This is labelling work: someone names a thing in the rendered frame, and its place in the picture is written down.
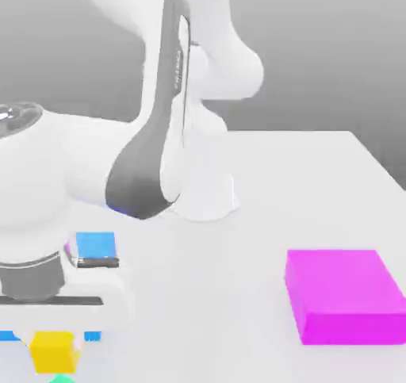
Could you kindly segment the large magenta box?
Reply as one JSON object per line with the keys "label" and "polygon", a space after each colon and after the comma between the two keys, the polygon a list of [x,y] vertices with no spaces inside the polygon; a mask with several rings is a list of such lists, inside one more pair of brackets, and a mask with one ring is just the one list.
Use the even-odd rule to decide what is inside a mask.
{"label": "large magenta box", "polygon": [[304,345],[406,344],[406,297],[375,250],[289,250],[285,285]]}

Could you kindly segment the large blue box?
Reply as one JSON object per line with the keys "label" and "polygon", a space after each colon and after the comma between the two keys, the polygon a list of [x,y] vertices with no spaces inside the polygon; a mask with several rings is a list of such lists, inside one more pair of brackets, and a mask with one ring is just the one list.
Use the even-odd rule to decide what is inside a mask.
{"label": "large blue box", "polygon": [[120,259],[116,252],[113,232],[77,232],[63,251],[75,268],[118,268]]}

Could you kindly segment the small yellow cube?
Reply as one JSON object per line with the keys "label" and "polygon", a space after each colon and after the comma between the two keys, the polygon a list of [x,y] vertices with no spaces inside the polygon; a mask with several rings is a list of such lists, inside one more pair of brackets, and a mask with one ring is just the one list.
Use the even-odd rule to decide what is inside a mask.
{"label": "small yellow cube", "polygon": [[38,374],[75,373],[80,351],[69,331],[37,331],[29,353]]}

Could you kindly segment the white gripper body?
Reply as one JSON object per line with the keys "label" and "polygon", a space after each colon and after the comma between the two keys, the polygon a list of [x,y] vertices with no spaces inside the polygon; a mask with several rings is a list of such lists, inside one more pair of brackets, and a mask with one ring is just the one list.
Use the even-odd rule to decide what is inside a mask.
{"label": "white gripper body", "polygon": [[133,315],[132,291],[116,273],[71,274],[59,295],[46,301],[0,295],[2,331],[115,331]]}

